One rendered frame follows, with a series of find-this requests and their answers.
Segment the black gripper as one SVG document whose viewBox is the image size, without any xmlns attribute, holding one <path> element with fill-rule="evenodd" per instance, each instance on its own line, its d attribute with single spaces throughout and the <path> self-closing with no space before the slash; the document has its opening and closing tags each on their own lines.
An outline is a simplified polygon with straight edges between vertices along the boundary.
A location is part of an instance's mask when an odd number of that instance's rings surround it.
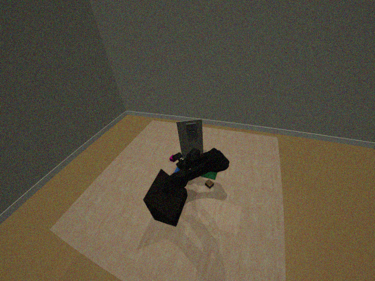
<svg viewBox="0 0 375 281">
<path fill-rule="evenodd" d="M 172 156 L 172 159 L 174 160 L 174 162 L 177 161 L 177 160 L 179 161 L 179 162 L 177 162 L 176 165 L 177 165 L 177 167 L 178 167 L 180 170 L 183 169 L 183 168 L 181 167 L 181 162 L 182 162 L 182 159 L 181 159 L 181 158 L 182 158 L 182 157 L 183 157 L 183 156 L 181 155 L 181 153 L 177 153 L 177 154 L 175 154 L 175 155 Z M 184 170 L 184 169 L 183 169 L 183 170 Z M 189 169 L 187 168 L 187 169 L 184 170 L 184 171 L 186 172 L 186 171 L 188 171 L 188 170 L 189 170 Z"/>
</svg>

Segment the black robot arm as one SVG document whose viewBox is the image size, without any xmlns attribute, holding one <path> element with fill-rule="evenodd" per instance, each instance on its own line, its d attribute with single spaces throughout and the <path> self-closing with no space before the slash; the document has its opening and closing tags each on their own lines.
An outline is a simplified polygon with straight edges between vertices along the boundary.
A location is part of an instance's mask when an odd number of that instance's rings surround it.
<svg viewBox="0 0 375 281">
<path fill-rule="evenodd" d="M 213 148 L 200 155 L 200 150 L 193 148 L 181 162 L 183 169 L 167 177 L 159 189 L 167 196 L 170 192 L 178 194 L 188 183 L 188 181 L 202 176 L 209 172 L 220 172 L 229 167 L 229 161 L 221 151 Z"/>
</svg>

